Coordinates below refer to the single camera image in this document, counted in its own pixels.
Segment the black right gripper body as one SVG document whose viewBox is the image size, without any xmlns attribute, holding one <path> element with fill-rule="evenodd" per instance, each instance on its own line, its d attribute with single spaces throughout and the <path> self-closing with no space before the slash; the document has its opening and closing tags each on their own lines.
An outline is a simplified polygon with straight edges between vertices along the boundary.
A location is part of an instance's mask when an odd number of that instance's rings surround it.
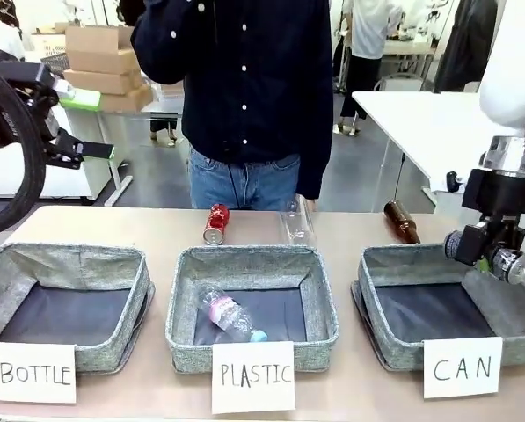
<svg viewBox="0 0 525 422">
<path fill-rule="evenodd" d="M 525 215 L 525 178 L 474 169 L 463 192 L 462 207 L 483 215 Z"/>
</svg>

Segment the black and silver can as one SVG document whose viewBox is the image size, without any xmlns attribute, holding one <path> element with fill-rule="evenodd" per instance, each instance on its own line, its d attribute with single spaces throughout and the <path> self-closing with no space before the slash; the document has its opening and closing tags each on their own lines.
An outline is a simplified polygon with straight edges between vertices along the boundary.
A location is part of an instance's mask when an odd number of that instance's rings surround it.
<svg viewBox="0 0 525 422">
<path fill-rule="evenodd" d="M 462 236 L 463 232 L 459 230 L 450 232 L 446 236 L 443 250 L 447 258 L 475 267 L 482 273 L 490 273 L 497 280 L 511 285 L 525 280 L 525 252 L 496 244 L 482 251 L 479 258 L 464 258 L 458 255 L 459 247 L 463 242 Z"/>
</svg>

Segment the person's left forearm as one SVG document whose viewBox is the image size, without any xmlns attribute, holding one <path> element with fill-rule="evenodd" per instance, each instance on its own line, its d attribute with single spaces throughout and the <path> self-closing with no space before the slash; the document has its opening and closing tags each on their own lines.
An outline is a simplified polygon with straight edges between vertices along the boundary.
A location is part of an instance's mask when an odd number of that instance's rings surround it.
<svg viewBox="0 0 525 422">
<path fill-rule="evenodd" d="M 332 121 L 318 120 L 301 133 L 296 192 L 306 200 L 317 200 L 324 171 L 332 151 Z"/>
</svg>

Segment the person's right forearm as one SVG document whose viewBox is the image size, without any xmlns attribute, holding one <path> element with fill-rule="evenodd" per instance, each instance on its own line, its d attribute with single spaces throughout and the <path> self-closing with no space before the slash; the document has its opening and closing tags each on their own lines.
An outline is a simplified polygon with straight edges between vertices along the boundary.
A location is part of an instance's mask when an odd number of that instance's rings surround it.
<svg viewBox="0 0 525 422">
<path fill-rule="evenodd" d="M 141 70 L 159 84 L 175 84 L 196 68 L 198 0 L 146 0 L 131 35 Z"/>
</svg>

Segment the grey basket labelled bottle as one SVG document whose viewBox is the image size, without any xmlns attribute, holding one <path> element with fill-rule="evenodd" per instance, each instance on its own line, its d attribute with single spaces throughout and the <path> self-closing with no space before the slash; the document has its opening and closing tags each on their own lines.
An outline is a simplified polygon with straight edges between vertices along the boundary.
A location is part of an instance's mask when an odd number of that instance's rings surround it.
<svg viewBox="0 0 525 422">
<path fill-rule="evenodd" d="M 154 293 L 135 248 L 4 244 L 0 342 L 73 345 L 79 374 L 115 374 L 134 350 Z"/>
</svg>

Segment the grey basket labelled plastic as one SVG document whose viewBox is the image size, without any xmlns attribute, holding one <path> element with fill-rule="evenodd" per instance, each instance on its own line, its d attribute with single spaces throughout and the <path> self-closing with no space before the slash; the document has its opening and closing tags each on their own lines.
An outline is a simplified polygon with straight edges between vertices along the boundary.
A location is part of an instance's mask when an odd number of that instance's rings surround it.
<svg viewBox="0 0 525 422">
<path fill-rule="evenodd" d="M 212 345 L 231 337 L 214 325 L 201 305 L 217 287 L 250 314 L 269 340 L 294 344 L 295 370 L 324 372 L 339 337 L 331 284 L 319 253 L 292 245 L 197 246 L 177 261 L 165 338 L 174 370 L 206 374 Z"/>
</svg>

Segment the closed flat cardboard box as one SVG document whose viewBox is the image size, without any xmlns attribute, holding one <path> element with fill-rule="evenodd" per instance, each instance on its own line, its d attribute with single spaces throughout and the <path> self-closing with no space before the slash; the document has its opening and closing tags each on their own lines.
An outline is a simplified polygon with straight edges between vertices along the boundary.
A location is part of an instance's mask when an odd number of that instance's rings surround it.
<svg viewBox="0 0 525 422">
<path fill-rule="evenodd" d="M 110 95 L 125 95 L 144 84 L 141 72 L 137 70 L 114 75 L 67 69 L 63 76 L 75 88 Z"/>
<path fill-rule="evenodd" d="M 125 95 L 102 94 L 99 107 L 101 111 L 109 113 L 138 113 L 152 101 L 151 88 L 147 84 L 143 84 Z"/>
</svg>

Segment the open cardboard box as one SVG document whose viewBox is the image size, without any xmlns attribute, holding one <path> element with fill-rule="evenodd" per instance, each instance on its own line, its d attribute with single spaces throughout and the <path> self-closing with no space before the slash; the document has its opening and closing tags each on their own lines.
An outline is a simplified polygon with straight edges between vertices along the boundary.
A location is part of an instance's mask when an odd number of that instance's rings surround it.
<svg viewBox="0 0 525 422">
<path fill-rule="evenodd" d="M 139 69 L 131 26 L 69 26 L 66 55 L 72 70 L 123 75 Z"/>
</svg>

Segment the brown glass bottle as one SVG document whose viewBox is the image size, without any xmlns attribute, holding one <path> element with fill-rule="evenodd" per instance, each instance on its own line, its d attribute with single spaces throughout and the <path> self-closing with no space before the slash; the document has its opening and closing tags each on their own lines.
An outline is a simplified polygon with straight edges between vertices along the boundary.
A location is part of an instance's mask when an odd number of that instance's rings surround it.
<svg viewBox="0 0 525 422">
<path fill-rule="evenodd" d="M 398 200 L 387 202 L 383 213 L 393 233 L 405 244 L 420 244 L 417 226 L 411 215 Z"/>
</svg>

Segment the white table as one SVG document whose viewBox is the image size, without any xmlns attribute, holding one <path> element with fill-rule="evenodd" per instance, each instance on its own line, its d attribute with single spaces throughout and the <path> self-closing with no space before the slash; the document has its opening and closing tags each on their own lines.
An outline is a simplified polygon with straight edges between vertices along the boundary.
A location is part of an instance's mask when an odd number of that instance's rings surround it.
<svg viewBox="0 0 525 422">
<path fill-rule="evenodd" d="M 476 93 L 355 91 L 368 116 L 428 179 L 447 193 L 447 174 L 464 183 L 495 135 L 507 132 L 482 113 Z"/>
</svg>

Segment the grey chair back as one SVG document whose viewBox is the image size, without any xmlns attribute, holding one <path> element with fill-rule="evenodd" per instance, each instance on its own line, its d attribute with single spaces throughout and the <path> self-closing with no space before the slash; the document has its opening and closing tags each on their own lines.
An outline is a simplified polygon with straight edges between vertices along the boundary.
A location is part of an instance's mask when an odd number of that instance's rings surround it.
<svg viewBox="0 0 525 422">
<path fill-rule="evenodd" d="M 413 73 L 396 72 L 381 77 L 373 91 L 421 91 L 424 79 Z"/>
</svg>

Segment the clear empty plastic bottle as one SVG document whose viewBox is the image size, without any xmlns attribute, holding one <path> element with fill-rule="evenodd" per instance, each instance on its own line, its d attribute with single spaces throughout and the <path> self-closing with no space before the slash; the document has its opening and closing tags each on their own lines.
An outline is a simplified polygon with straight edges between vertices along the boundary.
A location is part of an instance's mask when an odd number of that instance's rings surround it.
<svg viewBox="0 0 525 422">
<path fill-rule="evenodd" d="M 308 201 L 296 195 L 280 212 L 284 242 L 313 247 L 317 244 Z"/>
</svg>

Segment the person in white shirt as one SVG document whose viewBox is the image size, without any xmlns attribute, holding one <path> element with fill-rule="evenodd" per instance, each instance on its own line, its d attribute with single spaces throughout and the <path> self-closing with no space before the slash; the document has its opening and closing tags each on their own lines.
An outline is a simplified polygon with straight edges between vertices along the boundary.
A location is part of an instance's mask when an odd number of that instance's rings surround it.
<svg viewBox="0 0 525 422">
<path fill-rule="evenodd" d="M 403 9 L 395 0 L 345 0 L 343 12 L 348 23 L 351 50 L 338 130 L 343 133 L 346 121 L 354 118 L 353 131 L 357 135 L 360 129 L 356 118 L 365 120 L 367 113 L 354 100 L 352 93 L 374 89 L 385 43 L 396 32 Z"/>
</svg>

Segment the pink label plastic bottle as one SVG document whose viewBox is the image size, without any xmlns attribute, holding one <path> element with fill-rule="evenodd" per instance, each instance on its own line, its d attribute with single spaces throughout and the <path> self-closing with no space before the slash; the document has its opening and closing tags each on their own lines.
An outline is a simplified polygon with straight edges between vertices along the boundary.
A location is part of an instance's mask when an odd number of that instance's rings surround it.
<svg viewBox="0 0 525 422">
<path fill-rule="evenodd" d="M 199 309 L 233 342 L 266 342 L 267 334 L 252 321 L 245 307 L 225 291 L 212 284 L 202 284 L 197 289 Z"/>
</svg>

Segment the paper label reading plastic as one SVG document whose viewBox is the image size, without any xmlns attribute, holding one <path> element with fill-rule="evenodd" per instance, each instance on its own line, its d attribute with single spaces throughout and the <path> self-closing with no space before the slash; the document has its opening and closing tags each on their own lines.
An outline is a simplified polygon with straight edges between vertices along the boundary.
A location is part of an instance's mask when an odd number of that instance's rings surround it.
<svg viewBox="0 0 525 422">
<path fill-rule="evenodd" d="M 212 346 L 211 411 L 214 414 L 294 409 L 292 342 Z"/>
</svg>

